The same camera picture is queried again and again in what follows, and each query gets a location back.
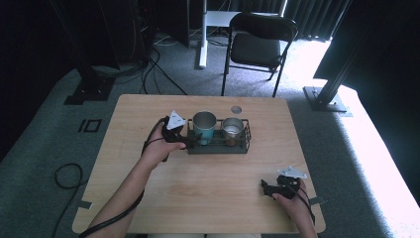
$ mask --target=white tag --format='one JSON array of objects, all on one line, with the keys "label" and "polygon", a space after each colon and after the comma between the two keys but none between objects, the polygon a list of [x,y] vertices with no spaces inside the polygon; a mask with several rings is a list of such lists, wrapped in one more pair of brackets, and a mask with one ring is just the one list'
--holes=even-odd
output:
[{"label": "white tag", "polygon": [[185,120],[182,119],[174,110],[170,113],[169,122],[167,123],[166,129],[172,130],[173,128],[180,127],[185,124]]},{"label": "white tag", "polygon": [[292,177],[292,178],[301,178],[306,179],[308,176],[301,171],[295,169],[294,167],[288,167],[284,170],[278,170],[277,171],[279,175],[286,176],[286,177]]}]

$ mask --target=wooden table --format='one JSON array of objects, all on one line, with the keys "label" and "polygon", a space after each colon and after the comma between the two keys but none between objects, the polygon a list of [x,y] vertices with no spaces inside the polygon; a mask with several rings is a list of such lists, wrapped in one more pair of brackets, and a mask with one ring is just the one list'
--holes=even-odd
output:
[{"label": "wooden table", "polygon": [[[242,108],[241,114],[231,111]],[[309,197],[315,189],[287,103],[279,98],[122,95],[117,103],[82,200],[73,230],[84,231],[139,159],[159,118],[175,110],[185,119],[212,111],[218,119],[248,119],[252,133],[247,154],[170,154],[152,173],[130,233],[293,233],[287,214],[263,195],[261,179],[276,184],[277,170],[294,166],[308,174]],[[181,134],[186,135],[186,128]],[[316,230],[325,229],[313,205]]]}]

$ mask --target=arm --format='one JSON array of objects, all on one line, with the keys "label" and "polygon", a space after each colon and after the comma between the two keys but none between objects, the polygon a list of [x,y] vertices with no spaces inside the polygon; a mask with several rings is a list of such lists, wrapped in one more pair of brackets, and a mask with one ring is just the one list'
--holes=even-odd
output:
[{"label": "arm", "polygon": [[[300,188],[302,188],[306,192],[306,185],[303,180],[300,180]],[[306,199],[305,193],[299,189],[299,194]],[[299,230],[299,234],[303,238],[315,238],[318,237],[314,223],[312,222],[312,218],[309,214],[308,208],[303,203],[299,197],[294,196],[292,199],[287,199],[284,196],[274,193],[272,197],[284,207],[287,214],[296,224],[297,229]]]},{"label": "arm", "polygon": [[[150,138],[151,143],[146,147],[142,156],[124,179],[123,183],[118,187],[114,195],[92,220],[89,227],[106,221],[128,209],[145,189],[152,170],[156,168],[170,152],[185,148],[183,143],[167,143],[165,140],[154,141],[155,139],[162,138],[161,127],[161,124],[157,127]],[[89,237],[124,237],[133,219],[134,213],[134,211],[129,213],[126,217],[91,234]]]}]

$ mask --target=chair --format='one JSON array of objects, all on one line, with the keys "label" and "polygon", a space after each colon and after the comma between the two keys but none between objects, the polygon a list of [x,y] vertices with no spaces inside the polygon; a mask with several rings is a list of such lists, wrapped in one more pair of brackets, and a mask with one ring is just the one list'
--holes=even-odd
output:
[{"label": "chair", "polygon": [[[229,24],[222,96],[225,94],[226,76],[230,67],[267,71],[271,73],[268,79],[271,80],[280,66],[272,94],[272,97],[275,97],[287,51],[296,35],[296,24],[290,19],[279,16],[239,13],[232,18]],[[280,48],[280,41],[287,43],[283,51]]]}]

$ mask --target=person's right hand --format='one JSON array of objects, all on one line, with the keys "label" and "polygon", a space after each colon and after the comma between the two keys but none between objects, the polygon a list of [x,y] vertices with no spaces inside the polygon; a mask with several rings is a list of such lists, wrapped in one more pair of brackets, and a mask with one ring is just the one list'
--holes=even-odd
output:
[{"label": "person's right hand", "polygon": [[[298,193],[308,202],[307,195],[305,194],[306,184],[302,179],[300,180],[300,188]],[[274,193],[272,197],[284,207],[287,214],[296,224],[302,237],[318,237],[308,207],[297,195],[292,199],[287,199],[281,194]]]},{"label": "person's right hand", "polygon": [[161,134],[162,126],[162,123],[157,125],[157,128],[148,140],[149,144],[147,144],[141,156],[142,163],[151,170],[156,168],[170,152],[181,150],[186,147],[186,145],[181,142],[168,143]]}]

